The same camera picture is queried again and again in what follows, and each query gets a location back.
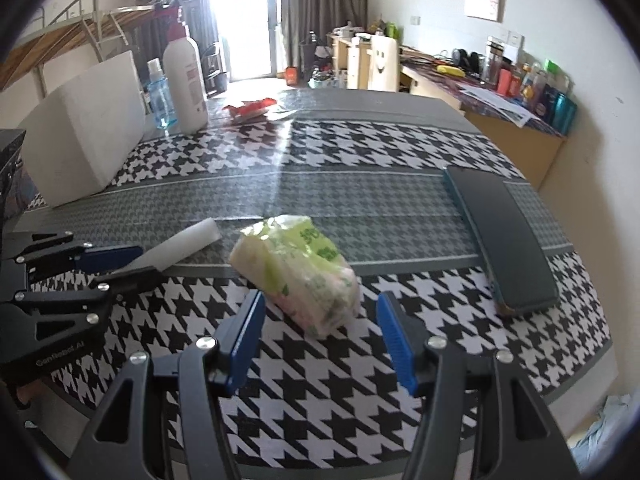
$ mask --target red plastic package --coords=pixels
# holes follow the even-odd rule
[[[278,104],[276,99],[267,97],[261,101],[242,101],[242,106],[227,105],[223,110],[227,110],[234,123],[244,123],[249,119],[263,116],[269,108]]]

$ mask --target paper sheet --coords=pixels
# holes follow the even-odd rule
[[[535,115],[529,112],[526,108],[520,105],[511,103],[506,99],[503,99],[495,92],[491,92],[485,88],[477,88],[470,85],[460,85],[462,90],[461,94],[468,95],[478,101],[482,101],[484,104],[489,105],[491,108],[498,110],[508,120],[510,120],[517,127],[522,128],[529,119],[535,118]]]

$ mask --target blue gripper pad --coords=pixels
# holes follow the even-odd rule
[[[235,316],[218,326],[214,337],[220,348],[212,382],[232,396],[246,382],[246,374],[260,342],[266,306],[264,296],[251,290]]]
[[[427,329],[421,320],[404,313],[391,292],[383,292],[378,296],[376,317],[398,382],[409,394],[419,397],[419,375],[424,367],[424,342],[429,335]]]

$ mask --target glass door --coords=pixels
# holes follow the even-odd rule
[[[278,65],[277,0],[212,0],[228,52],[231,80],[274,76]]]

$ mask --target green cap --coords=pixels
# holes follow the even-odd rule
[[[558,65],[556,65],[553,61],[551,61],[550,59],[547,59],[545,61],[545,72],[549,72],[551,74],[557,74],[559,70]]]

